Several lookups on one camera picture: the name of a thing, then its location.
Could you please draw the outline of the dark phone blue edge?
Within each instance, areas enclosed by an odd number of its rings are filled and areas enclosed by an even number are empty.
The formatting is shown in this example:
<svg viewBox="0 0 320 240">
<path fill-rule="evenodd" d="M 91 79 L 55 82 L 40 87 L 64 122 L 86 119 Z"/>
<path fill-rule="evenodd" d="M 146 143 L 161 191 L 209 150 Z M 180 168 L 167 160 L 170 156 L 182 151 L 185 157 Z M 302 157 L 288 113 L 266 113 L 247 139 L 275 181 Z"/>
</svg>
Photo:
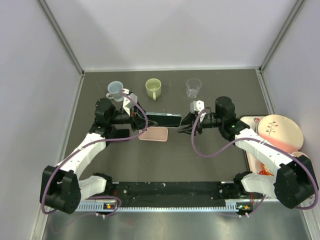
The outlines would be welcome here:
<svg viewBox="0 0 320 240">
<path fill-rule="evenodd" d="M 146 116 L 151 116 L 158 126 L 163 128 L 178 128 L 181 125 L 183 116 L 177 113 L 158 113 L 158 112 L 147 112 Z"/>
</svg>

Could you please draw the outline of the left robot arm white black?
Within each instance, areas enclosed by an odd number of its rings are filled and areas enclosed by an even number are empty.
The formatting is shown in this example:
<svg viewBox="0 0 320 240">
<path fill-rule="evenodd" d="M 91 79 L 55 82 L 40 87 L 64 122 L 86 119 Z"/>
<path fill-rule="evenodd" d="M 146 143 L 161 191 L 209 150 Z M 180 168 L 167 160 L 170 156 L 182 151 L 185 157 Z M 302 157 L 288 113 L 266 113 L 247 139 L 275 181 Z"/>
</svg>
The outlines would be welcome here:
<svg viewBox="0 0 320 240">
<path fill-rule="evenodd" d="M 124 116 L 116 112 L 108 98 L 99 99 L 95 104 L 94 123 L 84 140 L 63 161 L 43 170 L 39 198 L 43 214 L 49 215 L 55 211 L 72 214 L 84 200 L 97 194 L 106 199 L 113 194 L 114 187 L 103 174 L 94 174 L 84 180 L 79 178 L 110 143 L 135 139 L 125 130 L 117 130 L 116 125 L 133 124 L 132 129 L 140 130 L 142 134 L 147 130 L 149 121 L 138 103 L 137 95 L 123 94 L 123 97 Z"/>
</svg>

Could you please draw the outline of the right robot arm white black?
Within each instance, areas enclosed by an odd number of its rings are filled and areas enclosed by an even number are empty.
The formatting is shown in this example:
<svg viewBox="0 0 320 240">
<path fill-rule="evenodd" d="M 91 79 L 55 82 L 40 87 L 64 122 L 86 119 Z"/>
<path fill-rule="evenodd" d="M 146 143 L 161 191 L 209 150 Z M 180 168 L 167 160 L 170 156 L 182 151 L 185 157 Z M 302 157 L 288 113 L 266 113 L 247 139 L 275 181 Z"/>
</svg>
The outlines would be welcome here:
<svg viewBox="0 0 320 240">
<path fill-rule="evenodd" d="M 201 100 L 190 104 L 189 114 L 182 120 L 179 133 L 189 134 L 194 146 L 195 135 L 204 129 L 218 128 L 229 143 L 251 154 L 267 166 L 272 174 L 251 171 L 239 173 L 233 182 L 233 192 L 239 198 L 259 193 L 279 200 L 289 209 L 310 210 L 319 201 L 319 186 L 311 160 L 295 157 L 260 137 L 246 123 L 236 117 L 235 105 L 227 96 L 215 100 L 215 111 L 206 112 Z"/>
</svg>

